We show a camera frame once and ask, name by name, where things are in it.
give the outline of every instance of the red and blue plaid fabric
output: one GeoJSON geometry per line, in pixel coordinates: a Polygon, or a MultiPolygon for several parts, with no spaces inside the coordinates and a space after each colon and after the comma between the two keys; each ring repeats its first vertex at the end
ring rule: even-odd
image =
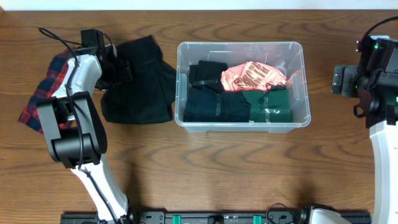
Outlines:
{"type": "MultiPolygon", "coordinates": [[[[33,130],[43,134],[39,116],[37,115],[36,104],[40,100],[50,98],[60,87],[68,71],[68,55],[69,50],[66,50],[64,53],[60,53],[53,58],[47,71],[46,78],[37,86],[36,91],[31,96],[27,106],[19,116],[18,122],[24,123],[33,130]]],[[[72,122],[68,121],[64,124],[59,124],[59,126],[61,129],[65,129],[69,128],[71,124],[72,122]]]]}

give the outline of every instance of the wooden tabletop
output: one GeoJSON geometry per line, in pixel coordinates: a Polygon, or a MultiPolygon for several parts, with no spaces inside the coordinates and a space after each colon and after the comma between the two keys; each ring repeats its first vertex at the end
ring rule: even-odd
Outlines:
{"type": "MultiPolygon", "coordinates": [[[[359,40],[397,11],[89,11],[5,12],[0,23],[0,223],[59,223],[64,212],[93,212],[70,170],[51,160],[43,135],[17,119],[60,42],[44,26],[80,41],[96,28],[115,44],[153,35],[176,67],[183,41],[297,41],[303,46],[312,121],[287,134],[190,134],[175,121],[107,123],[112,172],[135,207],[266,210],[316,202],[373,212],[374,161],[358,99],[330,93],[333,68],[357,65],[359,40]]],[[[375,34],[397,38],[396,22],[375,34]]],[[[102,93],[93,97],[101,114],[102,93]]]]}

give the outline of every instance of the dark green cloth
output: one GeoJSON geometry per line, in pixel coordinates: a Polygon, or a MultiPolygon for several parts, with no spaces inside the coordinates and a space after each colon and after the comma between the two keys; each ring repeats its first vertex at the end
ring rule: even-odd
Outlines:
{"type": "Polygon", "coordinates": [[[268,93],[259,90],[250,90],[242,91],[242,94],[251,105],[250,121],[256,123],[293,122],[288,90],[271,90],[268,93]]]}

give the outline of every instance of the storage box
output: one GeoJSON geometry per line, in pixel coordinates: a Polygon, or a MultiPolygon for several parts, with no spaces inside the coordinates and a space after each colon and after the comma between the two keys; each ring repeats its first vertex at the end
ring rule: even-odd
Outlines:
{"type": "Polygon", "coordinates": [[[286,133],[311,121],[303,48],[297,42],[183,42],[177,49],[175,122],[189,132],[268,131],[286,133]],[[261,62],[278,68],[287,77],[293,123],[191,123],[183,122],[189,90],[189,65],[199,60],[224,62],[228,67],[261,62]]]}

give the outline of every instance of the pink shirt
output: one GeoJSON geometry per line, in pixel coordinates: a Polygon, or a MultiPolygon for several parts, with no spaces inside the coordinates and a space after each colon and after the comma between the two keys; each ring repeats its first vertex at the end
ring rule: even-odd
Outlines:
{"type": "Polygon", "coordinates": [[[286,76],[277,68],[259,63],[246,62],[231,67],[221,74],[221,83],[225,91],[262,90],[271,85],[285,84],[286,76]]]}

